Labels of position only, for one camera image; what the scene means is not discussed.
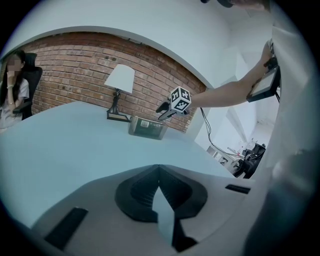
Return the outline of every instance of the cube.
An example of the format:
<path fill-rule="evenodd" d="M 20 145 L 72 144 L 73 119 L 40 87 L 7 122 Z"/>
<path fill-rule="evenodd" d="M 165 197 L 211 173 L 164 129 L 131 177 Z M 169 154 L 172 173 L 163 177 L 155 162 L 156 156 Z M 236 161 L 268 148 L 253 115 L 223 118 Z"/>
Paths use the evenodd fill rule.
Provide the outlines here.
<path fill-rule="evenodd" d="M 190 104 L 190 92 L 178 86 L 170 93 L 171 109 L 182 113 Z"/>

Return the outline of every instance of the table lamp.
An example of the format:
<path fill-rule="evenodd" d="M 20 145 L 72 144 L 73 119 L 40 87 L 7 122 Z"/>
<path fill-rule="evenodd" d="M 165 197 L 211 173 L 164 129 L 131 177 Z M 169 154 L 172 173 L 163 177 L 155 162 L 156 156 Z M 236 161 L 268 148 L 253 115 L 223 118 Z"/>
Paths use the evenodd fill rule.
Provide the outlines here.
<path fill-rule="evenodd" d="M 124 114 L 119 114 L 117 109 L 118 100 L 120 98 L 120 92 L 125 91 L 132 94 L 132 89 L 134 86 L 135 70 L 129 66 L 118 64 L 115 66 L 114 70 L 111 72 L 107 80 L 104 82 L 106 86 L 115 88 L 113 93 L 113 103 L 109 108 L 107 113 L 107 119 L 129 122 L 129 119 Z"/>

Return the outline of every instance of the chair armrest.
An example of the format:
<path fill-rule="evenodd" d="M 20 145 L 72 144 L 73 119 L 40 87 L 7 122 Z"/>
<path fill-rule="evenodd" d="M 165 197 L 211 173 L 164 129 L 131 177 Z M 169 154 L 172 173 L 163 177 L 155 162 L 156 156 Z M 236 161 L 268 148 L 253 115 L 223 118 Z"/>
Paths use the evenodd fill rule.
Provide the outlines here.
<path fill-rule="evenodd" d="M 31 105 L 32 105 L 32 102 L 31 102 L 31 101 L 26 101 L 26 102 L 22 103 L 20 106 L 16 107 L 16 108 L 12 111 L 12 113 L 13 113 L 13 114 L 20 114 L 20 113 L 22 113 L 22 112 L 26 109 L 26 107 L 31 106 Z"/>

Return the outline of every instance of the woman's hand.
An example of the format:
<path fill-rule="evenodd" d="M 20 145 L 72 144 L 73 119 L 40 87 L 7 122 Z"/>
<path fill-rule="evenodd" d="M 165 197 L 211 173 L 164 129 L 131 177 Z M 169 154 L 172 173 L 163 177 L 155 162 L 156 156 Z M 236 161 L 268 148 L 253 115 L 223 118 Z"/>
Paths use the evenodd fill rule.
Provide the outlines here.
<path fill-rule="evenodd" d="M 15 72 L 14 71 L 8 71 L 7 73 L 7 88 L 12 88 L 15 85 Z"/>

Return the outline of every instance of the seated person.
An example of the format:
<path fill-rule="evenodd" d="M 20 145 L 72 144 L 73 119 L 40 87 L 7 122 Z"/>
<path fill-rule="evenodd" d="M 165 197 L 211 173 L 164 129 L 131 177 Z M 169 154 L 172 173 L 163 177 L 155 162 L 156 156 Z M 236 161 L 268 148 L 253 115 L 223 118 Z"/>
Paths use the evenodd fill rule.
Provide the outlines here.
<path fill-rule="evenodd" d="M 13 110 L 29 98 L 29 83 L 23 78 L 25 58 L 23 50 L 17 50 L 8 58 L 0 85 L 0 133 L 22 120 L 22 113 L 13 114 Z"/>

